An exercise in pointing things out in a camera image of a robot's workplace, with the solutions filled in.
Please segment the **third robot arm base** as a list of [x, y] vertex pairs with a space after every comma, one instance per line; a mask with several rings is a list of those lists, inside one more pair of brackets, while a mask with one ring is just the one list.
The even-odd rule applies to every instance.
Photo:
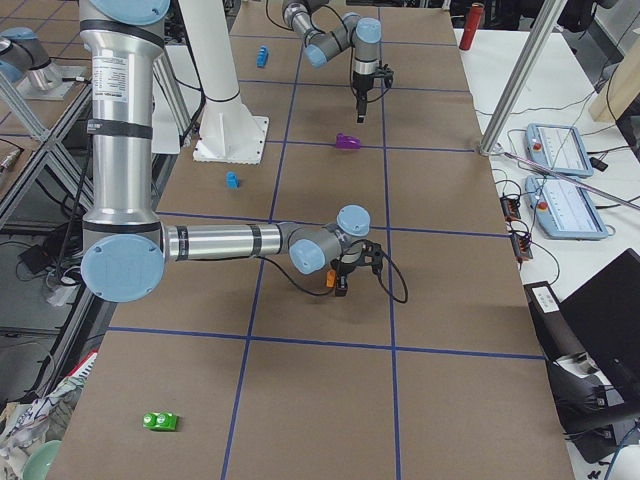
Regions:
[[1, 32], [1, 74], [25, 99], [62, 101], [75, 83], [86, 79], [85, 70], [57, 64], [29, 28]]

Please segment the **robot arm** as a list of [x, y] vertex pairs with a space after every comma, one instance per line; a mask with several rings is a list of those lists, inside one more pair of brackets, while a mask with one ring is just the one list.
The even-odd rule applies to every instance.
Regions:
[[352, 55], [351, 90], [356, 101], [356, 121], [362, 123], [368, 105], [373, 102], [369, 92], [376, 81], [390, 89], [394, 81], [393, 70], [382, 62], [380, 45], [382, 25], [378, 19], [363, 17], [355, 12], [338, 16], [338, 25], [329, 31], [319, 28], [313, 14], [327, 1], [285, 1], [282, 20], [285, 27], [294, 31], [304, 44], [309, 63], [320, 68], [341, 53]]
[[[228, 26], [218, 1], [184, 1], [180, 10], [205, 100], [198, 161], [257, 164], [269, 121], [244, 104]], [[258, 258], [286, 254], [304, 274], [357, 261], [369, 213], [343, 207], [319, 228], [295, 223], [166, 226], [152, 186], [153, 68], [165, 50], [166, 1], [83, 1], [80, 34], [92, 55], [92, 208], [83, 219], [81, 274], [110, 302], [143, 298], [168, 261]]]

